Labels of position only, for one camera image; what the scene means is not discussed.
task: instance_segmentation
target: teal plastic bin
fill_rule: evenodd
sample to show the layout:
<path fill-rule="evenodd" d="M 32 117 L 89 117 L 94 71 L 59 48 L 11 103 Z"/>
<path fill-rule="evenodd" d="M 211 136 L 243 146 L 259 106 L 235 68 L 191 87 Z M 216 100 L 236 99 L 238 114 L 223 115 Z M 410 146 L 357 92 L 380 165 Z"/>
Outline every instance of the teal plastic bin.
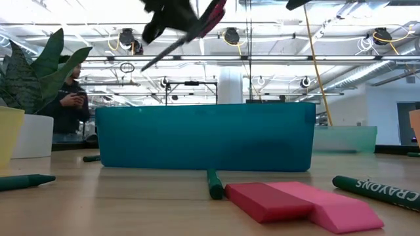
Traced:
<path fill-rule="evenodd" d="M 315 104 L 97 108 L 105 167 L 306 171 Z"/>
<path fill-rule="evenodd" d="M 374 153 L 377 127 L 315 127 L 313 151 Z"/>

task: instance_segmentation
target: dark jacket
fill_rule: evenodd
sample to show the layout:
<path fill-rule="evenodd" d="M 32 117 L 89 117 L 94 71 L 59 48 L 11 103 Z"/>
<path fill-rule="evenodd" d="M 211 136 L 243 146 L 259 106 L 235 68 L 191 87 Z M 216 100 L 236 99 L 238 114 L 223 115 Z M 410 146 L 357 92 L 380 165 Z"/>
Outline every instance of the dark jacket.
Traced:
<path fill-rule="evenodd" d="M 46 105 L 38 114 L 54 118 L 55 134 L 74 134 L 79 129 L 79 122 L 86 122 L 91 116 L 88 108 L 88 101 L 85 98 L 82 109 L 75 107 L 63 107 L 60 100 L 70 93 L 84 92 L 79 83 L 74 81 L 71 85 L 64 83 L 58 91 L 57 97 Z"/>

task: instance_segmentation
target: doorway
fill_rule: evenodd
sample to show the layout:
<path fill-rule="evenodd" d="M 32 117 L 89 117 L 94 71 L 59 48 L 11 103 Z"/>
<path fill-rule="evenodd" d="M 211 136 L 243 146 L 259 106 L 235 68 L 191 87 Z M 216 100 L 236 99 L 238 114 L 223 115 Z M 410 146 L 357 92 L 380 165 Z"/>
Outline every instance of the doorway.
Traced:
<path fill-rule="evenodd" d="M 417 146 L 412 142 L 415 138 L 414 130 L 410 124 L 410 111 L 420 109 L 420 102 L 398 102 L 398 131 L 400 135 L 400 143 L 403 146 Z"/>

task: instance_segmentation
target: table surface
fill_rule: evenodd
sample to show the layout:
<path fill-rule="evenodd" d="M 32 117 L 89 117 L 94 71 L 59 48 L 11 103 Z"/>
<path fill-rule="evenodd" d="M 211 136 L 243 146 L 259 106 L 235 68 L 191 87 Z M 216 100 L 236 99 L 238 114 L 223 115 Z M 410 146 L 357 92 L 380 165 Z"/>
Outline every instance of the table surface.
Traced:
<path fill-rule="evenodd" d="M 0 193 L 2 235 L 333 235 L 306 220 L 261 225 L 229 201 L 209 198 L 203 170 L 104 168 L 81 157 L 98 150 L 58 151 L 12 160 L 0 175 L 53 174 L 55 182 Z M 417 235 L 419 213 L 335 189 L 335 175 L 420 191 L 420 158 L 314 155 L 304 173 L 220 171 L 224 184 L 300 181 L 366 201 L 383 229 L 349 235 Z"/>

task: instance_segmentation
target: plant pot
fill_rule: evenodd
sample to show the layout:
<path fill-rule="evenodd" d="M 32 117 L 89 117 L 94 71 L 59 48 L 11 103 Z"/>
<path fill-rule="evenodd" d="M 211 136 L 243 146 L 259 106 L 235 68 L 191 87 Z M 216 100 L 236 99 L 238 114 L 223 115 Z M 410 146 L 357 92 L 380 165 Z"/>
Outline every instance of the plant pot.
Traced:
<path fill-rule="evenodd" d="M 51 156 L 54 119 L 43 115 L 25 115 L 12 159 Z"/>
<path fill-rule="evenodd" d="M 415 138 L 417 139 L 417 143 L 420 147 L 420 109 L 411 111 L 409 113 L 409 122 L 411 123 L 411 127 L 414 130 Z"/>

